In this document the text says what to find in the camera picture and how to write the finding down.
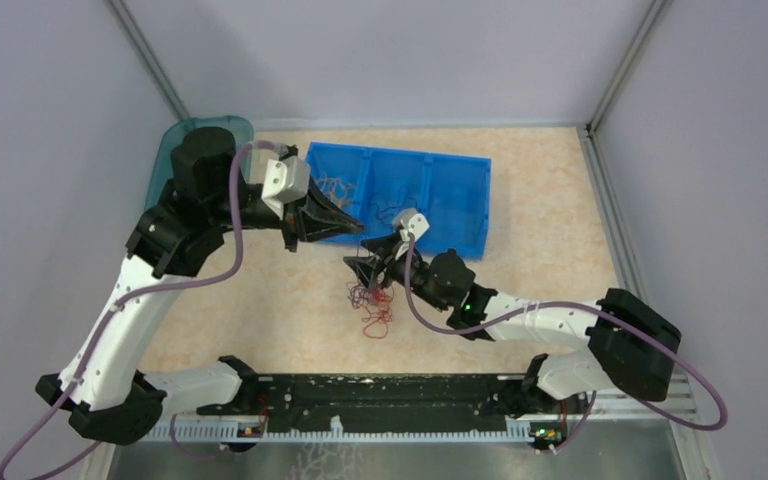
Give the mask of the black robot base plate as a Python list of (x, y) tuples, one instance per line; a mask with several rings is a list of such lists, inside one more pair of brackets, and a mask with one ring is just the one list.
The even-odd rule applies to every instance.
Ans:
[(522, 374), (249, 374), (201, 416), (251, 416), (272, 439), (521, 440), (560, 444), (586, 399), (555, 400)]

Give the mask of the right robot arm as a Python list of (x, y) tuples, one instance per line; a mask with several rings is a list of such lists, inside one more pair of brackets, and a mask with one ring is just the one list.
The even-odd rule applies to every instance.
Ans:
[(426, 261), (393, 234), (362, 243), (344, 263), (365, 287), (400, 284), (409, 301), (448, 313), (441, 332), (470, 340), (529, 341), (566, 348), (529, 366), (523, 398), (536, 412), (586, 391), (616, 388), (642, 401), (666, 399), (681, 342), (677, 327), (633, 293), (610, 288), (595, 301), (538, 301), (479, 285), (453, 249)]

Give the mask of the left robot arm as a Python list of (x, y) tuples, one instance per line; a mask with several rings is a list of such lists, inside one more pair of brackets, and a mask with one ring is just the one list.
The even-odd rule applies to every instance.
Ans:
[(233, 356), (173, 373), (138, 368), (178, 296), (208, 285), (200, 270), (226, 233), (276, 230), (295, 251), (363, 228), (319, 189), (293, 146), (238, 144), (230, 131), (207, 126), (187, 133), (170, 160), (172, 176), (132, 231), (104, 311), (68, 366), (36, 386), (88, 440), (126, 446), (178, 414), (257, 406), (252, 370)]

